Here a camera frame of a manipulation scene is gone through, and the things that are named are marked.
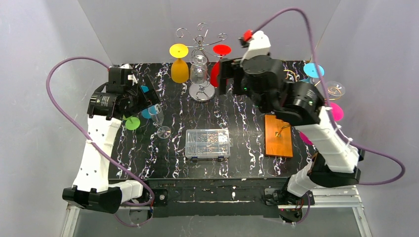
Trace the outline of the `clear glass wine glass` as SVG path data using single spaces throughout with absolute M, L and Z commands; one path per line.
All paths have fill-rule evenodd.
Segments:
M 171 135 L 171 129 L 163 125 L 164 112 L 160 104 L 155 104 L 148 108 L 148 113 L 152 121 L 157 125 L 157 136 L 161 139 L 167 139 Z
M 338 100 L 345 94 L 345 87 L 337 81 L 329 81 L 326 83 L 327 92 L 330 100 Z

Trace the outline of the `green plastic wine glass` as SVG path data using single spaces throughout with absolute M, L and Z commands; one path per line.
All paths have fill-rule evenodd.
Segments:
M 140 119 L 134 116 L 123 116 L 123 120 L 125 121 L 126 129 L 131 131 L 136 130 L 141 124 Z

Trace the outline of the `pink plastic wine glass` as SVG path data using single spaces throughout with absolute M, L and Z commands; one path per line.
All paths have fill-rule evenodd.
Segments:
M 343 117 L 344 117 L 343 109 L 338 104 L 336 104 L 334 102 L 330 102 L 329 105 L 332 108 L 331 111 L 332 111 L 332 114 L 333 114 L 333 117 L 334 117 L 335 121 L 342 120 Z M 302 141 L 305 144 L 313 145 L 313 143 L 305 136 L 305 134 L 303 134 L 302 132 L 299 132 L 299 134 L 300 134 L 300 137 L 301 137 Z

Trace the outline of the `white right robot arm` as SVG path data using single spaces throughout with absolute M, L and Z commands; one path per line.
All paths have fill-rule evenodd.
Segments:
M 220 94 L 228 79 L 233 93 L 248 96 L 262 113 L 274 113 L 303 133 L 316 148 L 312 160 L 287 179 L 283 188 L 265 201 L 273 205 L 296 204 L 311 189 L 359 183 L 358 149 L 338 134 L 338 125 L 323 95 L 313 84 L 286 80 L 281 60 L 270 57 L 270 40 L 262 32 L 247 31 L 240 38 L 242 58 L 222 59 L 218 74 Z

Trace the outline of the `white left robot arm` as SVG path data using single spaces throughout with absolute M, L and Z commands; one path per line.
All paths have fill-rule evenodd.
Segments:
M 144 186 L 136 180 L 109 183 L 108 158 L 123 120 L 159 102 L 150 77 L 139 80 L 130 64 L 109 69 L 108 81 L 90 98 L 89 137 L 77 176 L 72 186 L 63 190 L 64 200 L 81 209 L 114 214 L 121 204 L 142 197 Z

